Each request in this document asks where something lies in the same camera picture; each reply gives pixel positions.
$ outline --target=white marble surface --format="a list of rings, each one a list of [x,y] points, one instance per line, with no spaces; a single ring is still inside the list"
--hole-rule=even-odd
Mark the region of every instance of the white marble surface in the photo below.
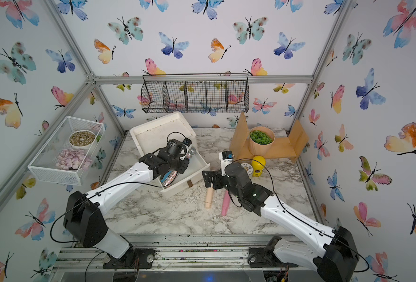
[[[276,136],[286,136],[284,130],[273,129]],[[220,169],[218,153],[228,149],[234,129],[194,128],[200,154],[211,163],[211,169]],[[109,175],[115,178],[131,167],[139,158],[138,150],[128,134]],[[289,159],[267,160],[266,167],[272,174],[275,191],[280,200],[306,216],[314,219],[301,175]],[[272,189],[266,172],[252,181]],[[141,186],[120,201],[105,216],[109,228],[117,233],[160,234],[290,234],[283,227],[259,217],[244,208],[230,203],[227,216],[221,216],[224,190],[215,191],[210,210],[205,209],[206,188],[203,181],[164,199],[160,188]]]

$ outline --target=pink handle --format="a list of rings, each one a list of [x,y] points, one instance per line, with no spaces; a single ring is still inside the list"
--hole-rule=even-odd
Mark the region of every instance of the pink handle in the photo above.
[[[221,215],[224,217],[227,215],[228,207],[230,206],[230,196],[228,195],[228,191],[225,190],[224,195],[224,202],[222,203],[222,213]]]

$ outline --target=blue butterfly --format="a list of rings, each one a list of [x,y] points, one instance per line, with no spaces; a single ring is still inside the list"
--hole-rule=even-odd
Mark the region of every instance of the blue butterfly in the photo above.
[[[70,51],[67,51],[64,55],[62,54],[62,50],[59,53],[51,51],[50,49],[46,49],[45,52],[53,59],[53,61],[58,62],[58,72],[64,73],[66,71],[65,67],[67,67],[70,71],[75,70],[75,65],[70,61],[73,60],[71,57]]]
[[[106,157],[106,152],[100,148],[98,151],[98,154],[96,155],[96,160],[92,164],[92,167],[96,166],[98,167],[98,169],[102,169],[103,168],[102,161],[105,157]]]
[[[369,102],[373,105],[381,105],[387,100],[385,97],[374,91],[374,89],[380,87],[376,85],[377,82],[374,84],[374,69],[371,68],[368,76],[364,79],[364,86],[357,86],[357,90],[355,91],[358,98],[363,97],[360,101],[360,108],[362,110],[368,108]]]
[[[313,185],[316,185],[316,183],[314,183],[313,173],[311,172],[311,161],[308,163],[308,167],[305,168],[305,172],[307,173],[307,176],[308,176],[308,179],[310,179],[310,182]]]
[[[215,116],[216,115],[216,111],[220,110],[220,108],[208,108],[206,106],[205,103],[200,102],[200,104],[202,105],[203,109],[200,111],[202,114],[210,114],[211,116]]]
[[[285,59],[291,59],[293,56],[293,51],[297,51],[303,46],[305,46],[305,42],[299,42],[299,43],[292,43],[295,40],[291,38],[289,41],[288,38],[284,35],[283,32],[280,32],[278,34],[278,41],[277,43],[280,44],[280,47],[277,49],[274,49],[274,54],[277,56],[280,56],[281,54],[285,54]]]
[[[120,144],[120,137],[117,136],[116,138],[112,139],[111,141],[109,141],[109,144],[114,146],[114,150],[115,150],[117,146]]]
[[[295,108],[291,105],[288,105],[289,111],[285,112],[285,116],[293,116],[295,114]]]
[[[180,50],[183,51],[189,46],[189,41],[179,42],[175,44],[175,41],[177,40],[177,38],[175,38],[172,41],[170,40],[169,37],[167,37],[162,32],[159,33],[159,37],[161,37],[161,42],[166,45],[166,47],[162,48],[161,51],[167,56],[173,53],[175,58],[180,59],[182,57],[182,53],[180,52]]]
[[[87,14],[84,13],[81,8],[87,3],[87,0],[59,0],[62,3],[57,4],[59,12],[62,14],[68,14],[71,10],[71,14],[73,15],[73,11],[75,11],[75,15],[78,16],[81,20],[86,20]]]
[[[327,4],[325,6],[324,14],[328,15],[328,14],[333,13],[333,11],[335,11],[335,13],[333,14],[333,15],[335,15],[340,10],[341,5],[343,4],[344,0],[334,0],[334,1],[335,1],[335,3]]]
[[[210,20],[217,18],[217,13],[214,8],[217,8],[224,0],[198,0],[199,3],[192,4],[192,11],[199,14],[203,10],[203,14],[208,15]]]
[[[335,170],[335,172],[333,173],[333,178],[331,178],[330,176],[327,178],[327,183],[331,186],[330,188],[332,189],[330,191],[330,197],[332,198],[332,200],[335,200],[335,196],[338,196],[338,198],[340,200],[342,200],[344,202],[344,198],[343,195],[340,192],[340,185],[337,185],[337,170]]]
[[[9,61],[0,59],[0,74],[7,74],[8,79],[11,81],[25,84],[26,78],[21,71],[24,73],[26,73],[25,69],[28,71],[34,71],[36,69],[36,63],[32,60],[30,55],[24,53],[24,51],[26,51],[24,44],[16,42],[13,45],[11,50],[12,57],[8,55],[4,48],[2,50],[5,54],[0,53],[0,55],[8,58]]]
[[[114,107],[114,109],[117,111],[115,113],[116,116],[126,116],[130,119],[132,119],[134,117],[131,113],[134,112],[136,109],[126,109],[126,107],[122,109],[122,108],[117,107],[115,105],[111,105],[111,106]]]

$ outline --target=metal bar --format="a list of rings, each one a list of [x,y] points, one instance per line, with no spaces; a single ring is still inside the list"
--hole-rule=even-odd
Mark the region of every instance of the metal bar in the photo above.
[[[324,65],[327,61],[327,57],[329,55],[330,50],[332,49],[333,45],[335,44],[335,41],[340,33],[340,30],[346,21],[346,17],[349,15],[349,13],[352,11],[352,9],[355,6],[357,0],[344,0],[343,4],[340,7],[340,11],[338,13],[338,17],[333,24],[332,30],[329,33],[329,37],[327,42],[325,43],[323,52],[321,56],[318,59],[318,63],[316,64],[316,67],[314,68],[313,72],[313,83],[309,85],[305,91],[304,97],[302,98],[301,103],[299,104],[299,107],[297,108],[297,113],[295,115],[295,119],[293,120],[291,124],[291,128],[294,126],[294,123],[296,120],[300,119],[302,115],[302,111],[307,104],[308,98],[310,97],[310,94],[314,91],[314,88],[316,87],[316,83],[321,76],[321,73],[324,69]]]
[[[24,175],[29,171],[28,164],[40,151],[42,146],[47,142],[48,138],[58,129],[60,123],[65,119],[66,116],[73,115],[81,103],[86,99],[87,94],[92,89],[93,85],[91,83],[84,83],[79,90],[76,92],[74,98],[70,103],[65,106],[62,113],[57,117],[57,119],[52,123],[52,125],[44,132],[42,138],[30,149],[25,155],[26,157],[23,161],[13,170],[6,181],[0,186],[0,211],[11,199],[16,189],[18,188],[18,183],[23,179]]]
[[[230,76],[218,75],[162,75],[152,76],[154,81],[182,81],[182,80],[246,80],[241,74],[232,74]],[[99,76],[94,80],[97,84],[143,84],[142,76]],[[311,83],[311,75],[261,75],[249,76],[249,83]]]
[[[87,62],[86,58],[84,57],[81,49],[76,43],[76,39],[73,37],[72,33],[70,32],[70,29],[68,28],[67,23],[65,23],[64,19],[62,18],[61,13],[58,11],[56,3],[54,3],[54,0],[46,0],[44,2],[48,8],[48,11],[51,14],[51,17],[53,18],[54,22],[56,23],[59,30],[61,31],[62,36],[64,37],[65,41],[69,45],[71,53],[73,54],[75,59],[78,61],[79,65],[81,65],[81,68],[86,74],[86,77],[89,79],[92,79],[94,76],[94,73],[91,67],[89,66],[89,63]]]
[[[122,136],[125,135],[125,129],[120,123],[118,117],[112,111],[112,106],[109,103],[109,100],[106,98],[103,89],[99,85],[95,85],[95,90],[98,92],[98,97],[100,98],[101,104],[106,109],[106,112],[108,113],[109,117],[114,121],[115,127],[117,127]]]

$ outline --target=white plastic box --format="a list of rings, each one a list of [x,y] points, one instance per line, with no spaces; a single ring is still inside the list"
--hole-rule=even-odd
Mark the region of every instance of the white plastic box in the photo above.
[[[167,136],[171,132],[180,132],[185,137],[191,139],[192,145],[197,149],[197,153],[190,159],[188,169],[183,174],[178,175],[169,188],[163,188],[160,191],[165,198],[169,198],[188,188],[189,185],[187,182],[189,180],[193,184],[200,181],[203,178],[202,171],[209,170],[210,168],[210,164],[206,163],[198,152],[194,130],[178,111],[133,127],[130,130],[132,139],[141,157],[154,152],[158,148],[165,147],[167,145]],[[169,139],[172,138],[180,141],[183,140],[183,136],[178,133],[174,133],[169,137]]]

